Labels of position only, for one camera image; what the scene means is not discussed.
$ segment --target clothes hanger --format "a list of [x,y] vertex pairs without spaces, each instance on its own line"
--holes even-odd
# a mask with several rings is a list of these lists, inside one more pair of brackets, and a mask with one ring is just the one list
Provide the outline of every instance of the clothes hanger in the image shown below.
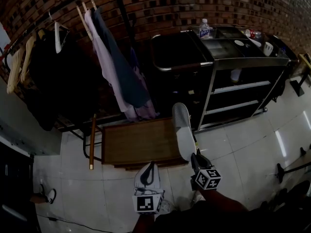
[[84,26],[84,28],[86,29],[86,32],[87,32],[88,37],[90,38],[91,41],[93,41],[92,34],[91,34],[91,32],[89,31],[86,22],[84,21],[84,18],[83,18],[83,16],[82,16],[82,13],[81,13],[81,10],[80,10],[79,6],[76,5],[76,8],[77,8],[77,10],[78,10],[80,19],[81,19],[81,21],[82,21],[82,23],[83,23],[83,26]]
[[21,47],[16,53],[13,55],[13,65],[9,76],[8,86],[7,86],[7,93],[10,94],[14,92],[15,87],[18,83],[18,74],[20,69],[20,64],[22,61],[22,57],[24,54],[25,49]]
[[[56,53],[60,53],[60,51],[62,50],[62,47],[66,41],[66,37],[67,37],[68,33],[70,32],[70,30],[67,27],[65,27],[64,25],[58,23],[57,21],[55,21],[54,27],[55,27],[55,50],[56,50]],[[60,43],[59,29],[67,31],[67,34],[66,34],[62,44]]]
[[20,76],[20,82],[21,83],[23,83],[26,79],[27,67],[30,63],[30,56],[31,56],[31,52],[33,50],[33,47],[35,45],[35,40],[36,40],[36,37],[34,37],[32,35],[26,43],[26,57],[24,60],[24,65],[23,65],[23,68],[21,70],[21,76]]
[[42,39],[42,37],[45,35],[44,30],[43,30],[43,29],[40,29],[40,30],[38,31],[38,35],[39,35],[39,38]]
[[84,2],[82,2],[82,6],[84,8],[84,12],[86,13],[87,12],[87,7],[86,7],[86,4]]
[[95,4],[94,0],[91,0],[91,3],[93,5],[94,10],[97,10],[97,7],[96,7],[96,4]]

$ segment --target clothing rack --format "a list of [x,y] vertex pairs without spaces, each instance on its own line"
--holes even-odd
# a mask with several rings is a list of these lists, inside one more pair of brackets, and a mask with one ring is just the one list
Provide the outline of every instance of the clothing rack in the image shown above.
[[[43,16],[39,20],[37,20],[28,29],[26,29],[25,32],[22,34],[22,36],[19,37],[10,46],[6,56],[8,54],[10,54],[12,52],[12,50],[14,49],[14,47],[17,46],[19,43],[21,43],[22,40],[36,28],[36,26],[39,26],[43,21],[45,21],[46,19],[50,18],[50,15],[52,16],[54,13],[56,13],[57,11],[63,9],[66,6],[68,6],[70,3],[74,2],[74,1],[77,1],[77,0],[65,0],[65,1],[61,2],[59,5],[51,8],[49,11],[44,13]],[[128,35],[129,35],[130,42],[131,42],[132,46],[135,46],[134,31],[133,31],[133,29],[132,29],[132,27],[130,25],[129,19],[127,17],[127,13],[126,13],[126,10],[125,10],[124,4],[123,4],[123,0],[117,0],[117,3],[118,3],[118,6],[119,6],[119,9],[120,9],[120,12],[121,12],[122,19],[123,19],[124,24],[125,24],[126,31],[127,31]]]
[[[39,26],[43,21],[45,21],[46,19],[50,18],[51,15],[53,15],[55,12],[63,9],[64,7],[68,6],[70,3],[72,2],[75,2],[77,0],[65,0],[63,2],[61,2],[59,5],[51,8],[49,11],[47,11],[46,13],[43,14],[43,16],[37,20],[34,24],[32,24],[22,35],[21,37],[19,37],[9,48],[9,50],[5,53],[5,58],[4,58],[4,63],[5,63],[5,66],[6,68],[8,69],[8,71],[10,71],[10,68],[7,64],[7,56],[8,54],[10,54],[13,49],[18,46],[18,44],[20,44],[23,39],[28,36],[37,26]],[[133,30],[133,27],[131,27],[130,25],[130,22],[129,22],[129,19],[127,17],[127,13],[126,13],[126,10],[125,10],[125,7],[124,7],[124,4],[123,4],[123,0],[117,0],[117,3],[118,3],[118,6],[119,6],[119,9],[120,9],[120,12],[121,12],[121,16],[122,16],[122,19],[124,21],[124,24],[125,24],[125,28],[126,28],[126,31],[129,35],[129,39],[130,39],[130,43],[132,45],[133,48],[135,48],[135,45],[136,45],[136,42],[135,42],[135,34],[134,34],[134,30]],[[57,122],[59,124],[61,124],[65,129],[67,129],[66,131],[69,131],[71,133],[73,133],[76,137],[80,138],[81,140],[83,140],[83,153],[85,155],[86,158],[89,158],[90,159],[90,169],[93,169],[93,160],[97,160],[97,161],[102,161],[101,158],[98,158],[98,157],[95,157],[93,154],[94,154],[94,145],[97,145],[97,144],[100,144],[102,142],[97,142],[97,143],[94,143],[94,138],[95,138],[95,133],[96,132],[100,132],[102,131],[101,128],[99,128],[97,125],[96,125],[96,120],[93,120],[93,123],[92,123],[92,128],[96,128],[97,131],[93,131],[92,130],[92,134],[91,134],[91,143],[90,144],[86,144],[86,135],[83,134],[83,136],[80,136],[79,134],[77,134],[76,132],[74,132],[73,130],[69,129],[64,123],[62,123],[61,121],[57,120]],[[86,147],[87,146],[90,146],[90,156],[86,153]]]

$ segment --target floor tile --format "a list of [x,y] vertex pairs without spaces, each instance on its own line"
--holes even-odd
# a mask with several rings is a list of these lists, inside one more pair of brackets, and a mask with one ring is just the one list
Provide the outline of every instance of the floor tile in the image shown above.
[[234,152],[241,176],[246,205],[249,209],[260,207],[270,200],[273,192],[279,190],[275,176],[276,165],[284,159],[274,133]]
[[132,201],[134,179],[107,180],[104,181],[104,189],[111,231],[132,231],[139,217]]
[[59,219],[64,219],[63,195],[61,189],[60,178],[39,178],[34,181],[34,191],[40,192],[40,183],[43,184],[45,193],[48,194],[52,189],[56,190],[56,198],[53,204],[36,204],[35,209],[37,214],[42,216],[51,216]]
[[170,203],[174,204],[174,198],[171,188],[170,177],[167,168],[159,169],[160,173],[160,187],[165,191],[164,199],[169,201]]
[[109,231],[103,181],[62,180],[65,219]]
[[124,168],[114,168],[113,165],[103,165],[104,180],[120,180],[134,178],[137,171],[126,171]]
[[245,205],[242,182],[233,153],[212,161],[222,176],[217,191],[226,197]]
[[268,111],[266,114],[274,131],[301,114],[310,104],[310,88],[304,83],[303,88],[306,94],[298,97],[289,82],[289,80],[286,81],[284,92],[282,96],[277,98],[276,103],[270,101],[267,105]]
[[201,153],[209,160],[232,153],[223,127],[195,134]]
[[[63,133],[62,138],[62,178],[73,180],[102,180],[102,164],[94,160],[94,169],[89,170],[89,159],[83,154],[83,142],[72,133]],[[102,148],[96,146],[94,155],[101,157]]]
[[311,144],[311,110],[306,110],[276,131],[282,145],[282,154],[287,167],[300,157],[300,147],[308,150]]
[[168,170],[168,172],[170,172],[170,171],[178,171],[178,170],[186,169],[188,167],[192,168],[191,162],[188,162],[187,164],[184,164],[184,165],[171,166],[171,167],[168,167],[167,170]]
[[233,151],[244,148],[273,132],[265,114],[225,126]]
[[[303,164],[306,164],[310,161],[311,161],[311,151],[308,150],[305,156],[298,158],[295,162],[293,162],[287,168],[284,168],[284,169],[290,170],[290,169],[299,167]],[[287,188],[287,190],[291,190],[296,184],[299,184],[305,180],[310,181],[311,180],[310,173],[305,174],[308,168],[310,168],[310,166],[285,174],[283,177],[283,182],[281,184],[281,187]]]
[[190,184],[191,176],[194,175],[192,167],[187,166],[183,169],[168,168],[168,171],[175,206],[182,211],[190,209],[194,194]]
[[33,175],[60,178],[61,156],[60,155],[35,156]]
[[50,221],[48,218],[37,216],[42,233],[68,233],[67,224],[61,221]]
[[[68,222],[65,224],[66,224],[66,232],[67,233],[98,233],[100,231],[97,231],[97,230],[101,230],[101,229],[95,229],[95,228],[93,228],[93,230],[91,230],[87,227],[83,227],[81,225],[76,225],[76,224],[68,223]],[[105,231],[110,232],[111,231],[110,226],[106,226]]]

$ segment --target white shoe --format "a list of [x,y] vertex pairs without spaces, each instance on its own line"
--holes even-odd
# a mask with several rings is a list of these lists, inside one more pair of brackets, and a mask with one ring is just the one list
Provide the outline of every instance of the white shoe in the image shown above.
[[47,195],[47,199],[48,199],[47,203],[53,204],[55,198],[56,198],[56,190],[52,189]]
[[176,103],[172,108],[172,114],[179,153],[184,160],[191,161],[191,155],[196,153],[196,145],[192,135],[188,109],[183,103]]
[[176,211],[176,208],[173,206],[173,204],[167,200],[163,200],[159,213],[161,215],[165,215],[171,213],[172,211]]
[[194,204],[196,204],[199,201],[205,201],[205,198],[203,197],[203,195],[199,191],[195,191],[193,198],[192,198],[191,205],[193,206]]

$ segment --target water bottle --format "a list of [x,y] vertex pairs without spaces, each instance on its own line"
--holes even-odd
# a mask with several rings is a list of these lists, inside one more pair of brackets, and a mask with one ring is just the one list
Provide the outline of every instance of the water bottle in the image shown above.
[[208,39],[209,38],[209,25],[207,24],[207,19],[202,19],[202,23],[200,25],[200,38]]

